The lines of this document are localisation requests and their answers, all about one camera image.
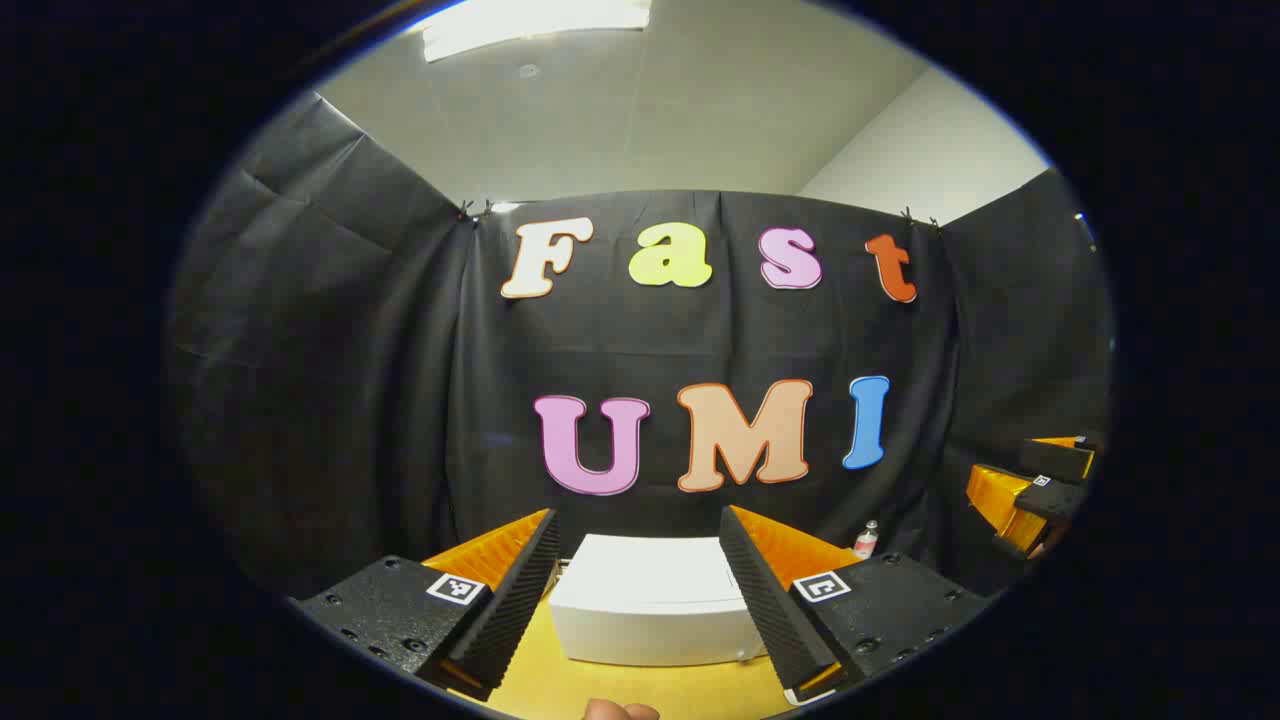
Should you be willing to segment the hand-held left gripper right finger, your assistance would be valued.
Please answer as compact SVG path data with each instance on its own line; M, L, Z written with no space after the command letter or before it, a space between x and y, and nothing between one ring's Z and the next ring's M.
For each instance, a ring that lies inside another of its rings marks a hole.
M719 546L780 684L799 703L905 664L991 603L908 555L860 559L733 505L719 515Z

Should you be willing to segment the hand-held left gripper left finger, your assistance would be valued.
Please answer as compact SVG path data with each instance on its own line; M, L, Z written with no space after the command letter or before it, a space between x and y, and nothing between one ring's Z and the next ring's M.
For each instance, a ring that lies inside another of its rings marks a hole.
M543 509L426 560L378 559L294 607L384 666L486 701L559 560L559 518Z

